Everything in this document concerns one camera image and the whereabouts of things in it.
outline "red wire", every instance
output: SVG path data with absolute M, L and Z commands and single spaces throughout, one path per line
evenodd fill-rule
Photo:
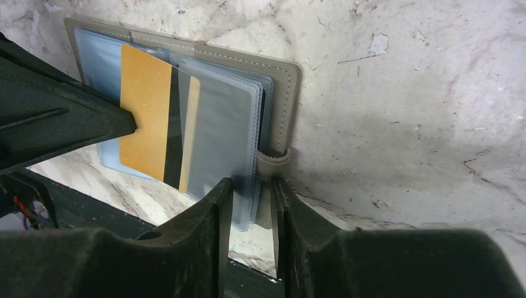
M 24 207 L 24 205 L 22 204 L 22 202 L 21 202 L 21 201 L 18 201 L 18 196 L 14 196 L 14 197 L 13 197 L 13 201 L 14 201 L 15 203 L 17 203 L 18 206 L 20 206 L 20 209 L 22 209 L 22 213 L 23 213 L 25 216 L 27 216 L 27 217 L 32 217 L 31 215 L 29 215 L 29 213 L 27 212 L 27 209 Z

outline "black plastic part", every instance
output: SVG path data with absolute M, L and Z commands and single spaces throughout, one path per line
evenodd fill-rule
M 103 228 L 0 233 L 1 297 L 223 297 L 233 187 L 137 240 Z
M 135 131 L 131 113 L 0 37 L 0 174 Z
M 60 229 L 105 228 L 122 238 L 136 239 L 155 228 L 151 223 L 138 217 L 26 169 L 9 176 L 13 174 L 23 176 L 32 181 L 33 185 L 40 184 L 47 189 L 52 206 L 46 205 L 46 208 L 55 211 L 55 219 Z M 48 224 L 40 226 L 42 229 L 54 229 L 54 226 Z M 285 296 L 280 281 L 229 259 L 225 277 L 225 297 L 284 298 Z
M 498 246 L 481 232 L 343 231 L 285 181 L 273 181 L 272 190 L 285 297 L 525 297 Z

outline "scratched white surface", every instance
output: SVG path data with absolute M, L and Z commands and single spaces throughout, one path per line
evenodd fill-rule
M 482 229 L 526 283 L 525 1 L 2 0 L 0 30 L 78 77 L 75 14 L 299 63 L 291 182 L 315 210 L 345 228 Z M 191 204 L 93 147 L 33 170 L 156 224 Z M 231 256 L 272 273 L 271 233 L 233 232 Z

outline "wallet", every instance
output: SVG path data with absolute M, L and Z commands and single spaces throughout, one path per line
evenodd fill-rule
M 204 45 L 198 42 L 103 24 L 99 20 L 69 17 L 64 20 L 64 23 L 83 81 L 85 79 L 74 34 L 75 28 L 113 37 L 135 45 L 166 49 L 173 53 L 194 57 L 227 68 L 260 73 L 272 78 L 274 90 L 272 110 L 269 117 L 269 133 L 266 137 L 266 154 L 263 154 L 261 151 L 257 152 L 256 177 L 259 180 L 261 189 L 257 212 L 255 212 L 256 216 L 253 218 L 255 224 L 263 228 L 272 228 L 269 179 L 288 179 L 290 172 L 292 153 L 288 148 L 288 139 L 300 82 L 300 68 L 297 65 L 291 62 Z

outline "wallet strap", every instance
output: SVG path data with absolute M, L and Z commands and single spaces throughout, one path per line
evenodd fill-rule
M 264 181 L 270 181 L 272 178 L 288 179 L 290 175 L 291 150 L 287 148 L 285 155 L 281 157 L 270 157 L 257 152 L 256 177 Z

